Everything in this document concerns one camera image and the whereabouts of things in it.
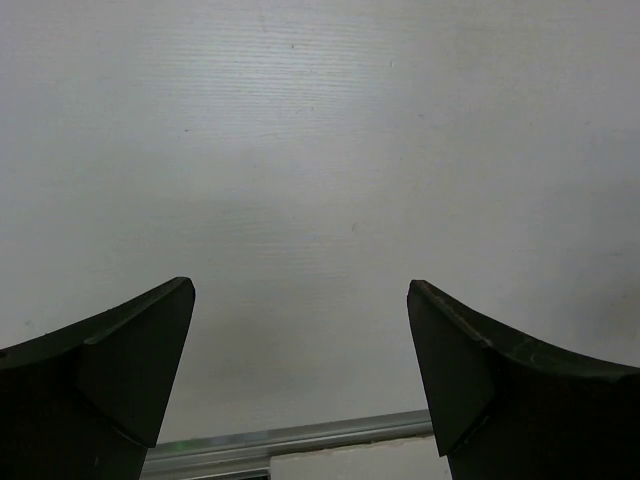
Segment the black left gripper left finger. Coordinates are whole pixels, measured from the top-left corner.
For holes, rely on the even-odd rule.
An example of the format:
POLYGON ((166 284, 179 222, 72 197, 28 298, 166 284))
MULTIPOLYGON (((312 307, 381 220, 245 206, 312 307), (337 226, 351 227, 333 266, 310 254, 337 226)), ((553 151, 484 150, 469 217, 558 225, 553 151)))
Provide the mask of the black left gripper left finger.
POLYGON ((1 351, 4 479, 137 479, 195 305, 187 277, 1 351))

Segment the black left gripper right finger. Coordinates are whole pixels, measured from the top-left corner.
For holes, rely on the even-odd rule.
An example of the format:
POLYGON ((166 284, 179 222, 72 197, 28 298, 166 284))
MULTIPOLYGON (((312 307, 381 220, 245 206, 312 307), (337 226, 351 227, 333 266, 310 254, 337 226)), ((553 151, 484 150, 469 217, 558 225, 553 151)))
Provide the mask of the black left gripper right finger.
POLYGON ((472 310, 424 280, 407 308, 435 441, 456 479, 635 479, 639 371, 472 310))

